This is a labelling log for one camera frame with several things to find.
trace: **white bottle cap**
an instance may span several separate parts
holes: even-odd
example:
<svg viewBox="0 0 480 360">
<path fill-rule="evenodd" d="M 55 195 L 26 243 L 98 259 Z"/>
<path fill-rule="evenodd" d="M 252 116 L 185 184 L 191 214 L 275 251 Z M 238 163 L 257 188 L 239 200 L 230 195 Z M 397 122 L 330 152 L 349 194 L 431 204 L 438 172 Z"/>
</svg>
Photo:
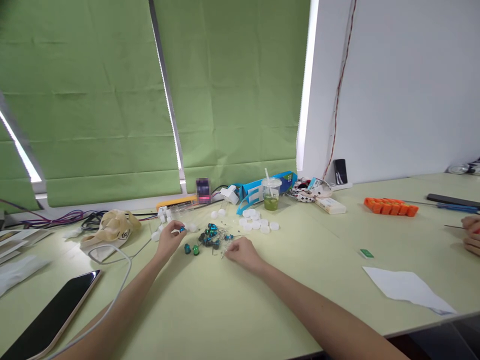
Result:
<svg viewBox="0 0 480 360">
<path fill-rule="evenodd" d="M 158 240 L 160 240 L 160 233 L 158 231 L 155 231 L 152 235 L 151 235 L 151 239 L 153 242 L 157 242 Z"/>
</svg>

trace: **white wall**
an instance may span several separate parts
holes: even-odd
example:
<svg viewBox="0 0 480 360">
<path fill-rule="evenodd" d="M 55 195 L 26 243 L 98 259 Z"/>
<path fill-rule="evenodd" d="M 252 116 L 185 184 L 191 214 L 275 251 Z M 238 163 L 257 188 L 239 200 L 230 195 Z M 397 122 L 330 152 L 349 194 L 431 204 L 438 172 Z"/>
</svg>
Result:
<svg viewBox="0 0 480 360">
<path fill-rule="evenodd" d="M 350 0 L 322 0 L 303 176 L 321 177 Z M 334 159 L 353 183 L 443 172 L 480 156 L 480 1 L 358 0 Z"/>
</svg>

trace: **white component box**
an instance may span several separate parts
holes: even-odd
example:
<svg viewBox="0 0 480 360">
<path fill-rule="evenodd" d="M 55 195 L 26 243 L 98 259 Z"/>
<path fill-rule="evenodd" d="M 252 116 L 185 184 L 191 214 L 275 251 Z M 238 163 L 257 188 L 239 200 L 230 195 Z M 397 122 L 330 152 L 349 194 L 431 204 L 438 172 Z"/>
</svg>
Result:
<svg viewBox="0 0 480 360">
<path fill-rule="evenodd" d="M 333 200 L 331 197 L 317 197 L 315 203 L 330 215 L 345 214 L 347 212 L 347 207 L 345 205 Z"/>
</svg>

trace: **smartphone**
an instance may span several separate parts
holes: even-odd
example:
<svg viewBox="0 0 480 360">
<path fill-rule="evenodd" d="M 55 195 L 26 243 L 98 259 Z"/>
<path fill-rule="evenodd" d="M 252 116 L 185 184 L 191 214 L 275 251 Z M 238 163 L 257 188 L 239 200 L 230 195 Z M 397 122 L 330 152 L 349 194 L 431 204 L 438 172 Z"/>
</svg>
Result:
<svg viewBox="0 0 480 360">
<path fill-rule="evenodd" d="M 347 179 L 347 165 L 345 165 L 345 159 L 333 160 L 335 166 L 335 183 L 337 185 L 346 184 L 349 182 Z"/>
<path fill-rule="evenodd" d="M 52 350 L 100 274 L 96 270 L 68 280 L 0 360 L 40 359 Z"/>
<path fill-rule="evenodd" d="M 210 180 L 207 177 L 201 177 L 196 180 L 196 198 L 199 204 L 210 204 L 212 201 Z"/>
</svg>

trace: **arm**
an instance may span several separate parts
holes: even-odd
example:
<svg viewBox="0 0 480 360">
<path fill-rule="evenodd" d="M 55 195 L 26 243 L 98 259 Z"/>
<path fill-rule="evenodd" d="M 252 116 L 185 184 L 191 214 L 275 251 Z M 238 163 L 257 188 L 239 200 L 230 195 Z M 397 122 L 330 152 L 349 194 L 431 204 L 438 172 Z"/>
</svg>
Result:
<svg viewBox="0 0 480 360">
<path fill-rule="evenodd" d="M 463 247 L 480 256 L 480 215 L 464 217 L 461 223 L 467 233 L 467 237 L 463 239 Z"/>
<path fill-rule="evenodd" d="M 235 240 L 226 257 L 262 279 L 334 359 L 407 359 L 351 313 L 266 263 L 246 237 Z"/>
<path fill-rule="evenodd" d="M 153 259 L 121 292 L 107 317 L 83 340 L 60 354 L 56 359 L 108 359 L 110 357 L 123 332 L 142 305 L 160 270 L 187 234 L 186 231 L 172 233 L 174 229 L 179 230 L 182 226 L 183 224 L 179 221 L 172 221 L 166 226 L 161 232 Z M 90 329 L 102 317 L 107 308 L 108 305 L 77 334 L 76 338 Z"/>
</svg>

